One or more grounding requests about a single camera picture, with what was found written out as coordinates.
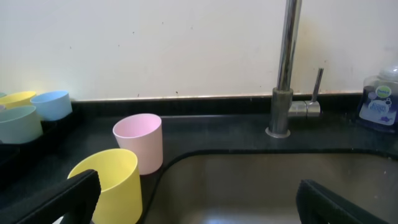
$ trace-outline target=soap bottle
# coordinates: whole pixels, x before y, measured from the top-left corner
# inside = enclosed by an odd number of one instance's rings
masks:
[[[377,131],[396,133],[398,129],[398,63],[383,68],[379,75],[364,80],[357,122]]]

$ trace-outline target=plastic cup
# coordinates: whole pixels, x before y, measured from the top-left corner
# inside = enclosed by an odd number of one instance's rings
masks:
[[[37,114],[44,121],[56,121],[72,112],[72,104],[67,91],[43,93],[30,99],[30,102],[36,106]]]
[[[77,164],[68,179],[88,169],[98,172],[101,184],[94,223],[136,223],[142,213],[137,156],[126,149],[101,151]]]
[[[136,114],[113,127],[119,147],[138,157],[141,175],[155,172],[163,163],[162,119],[154,114]]]
[[[43,134],[35,106],[20,106],[0,113],[0,141],[6,144],[22,144]]]
[[[36,95],[34,91],[23,91],[0,98],[0,105],[6,106],[7,109],[17,106],[32,105],[30,99]]]

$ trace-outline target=light green cup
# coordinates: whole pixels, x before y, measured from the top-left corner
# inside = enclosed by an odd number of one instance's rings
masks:
[[[0,112],[0,141],[6,144],[22,144],[43,134],[35,106],[20,106]]]

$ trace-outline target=white wall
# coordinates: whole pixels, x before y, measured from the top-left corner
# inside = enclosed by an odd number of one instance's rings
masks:
[[[303,0],[292,77],[361,91],[398,56],[398,1]],[[77,100],[269,94],[284,0],[2,0],[0,91]]]

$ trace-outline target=sink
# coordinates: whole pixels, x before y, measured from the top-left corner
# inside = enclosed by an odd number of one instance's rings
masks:
[[[191,156],[159,180],[144,223],[300,223],[295,196],[313,179],[373,215],[398,221],[398,162],[370,154]]]

